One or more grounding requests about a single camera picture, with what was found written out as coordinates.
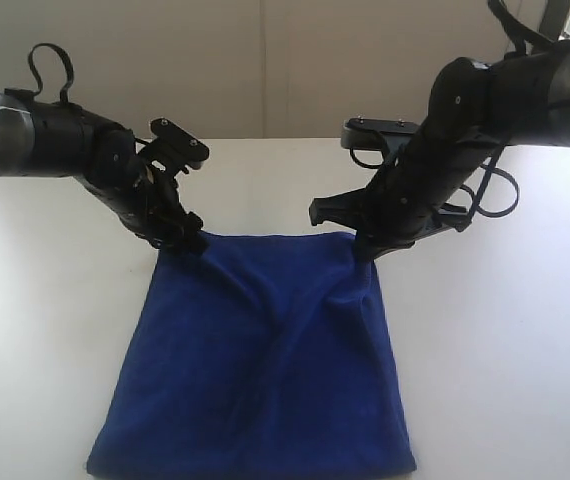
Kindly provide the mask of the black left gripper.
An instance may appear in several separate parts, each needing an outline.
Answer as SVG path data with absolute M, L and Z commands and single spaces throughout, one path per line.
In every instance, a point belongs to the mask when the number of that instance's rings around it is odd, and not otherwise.
M 94 167 L 94 194 L 136 236 L 158 250 L 202 255 L 204 223 L 180 205 L 163 171 L 138 155 L 109 154 Z

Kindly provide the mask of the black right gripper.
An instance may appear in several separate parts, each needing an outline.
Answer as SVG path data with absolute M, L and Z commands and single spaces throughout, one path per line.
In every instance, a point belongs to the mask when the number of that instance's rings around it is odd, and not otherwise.
M 354 230 L 353 253 L 363 263 L 448 230 L 460 232 L 468 226 L 468 210 L 447 201 L 497 147 L 474 131 L 440 137 L 423 124 L 366 193 L 314 198 L 311 225 L 330 222 Z

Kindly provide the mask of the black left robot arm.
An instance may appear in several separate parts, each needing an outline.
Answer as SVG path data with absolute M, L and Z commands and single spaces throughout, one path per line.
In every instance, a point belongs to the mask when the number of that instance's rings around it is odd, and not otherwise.
M 209 148 L 166 118 L 152 140 L 73 103 L 0 94 L 0 177 L 72 178 L 152 247 L 202 254 L 203 222 L 180 203 L 179 173 L 198 170 Z

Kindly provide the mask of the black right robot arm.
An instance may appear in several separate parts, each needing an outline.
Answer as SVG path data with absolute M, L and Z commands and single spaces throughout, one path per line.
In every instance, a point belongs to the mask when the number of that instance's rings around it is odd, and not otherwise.
M 492 65 L 458 58 L 439 72 L 421 123 L 352 118 L 341 145 L 379 152 L 382 162 L 365 187 L 313 200 L 309 217 L 352 229 L 357 258 L 463 231 L 482 213 L 484 192 L 470 190 L 469 207 L 451 197 L 475 171 L 496 174 L 509 146 L 570 148 L 570 40 Z

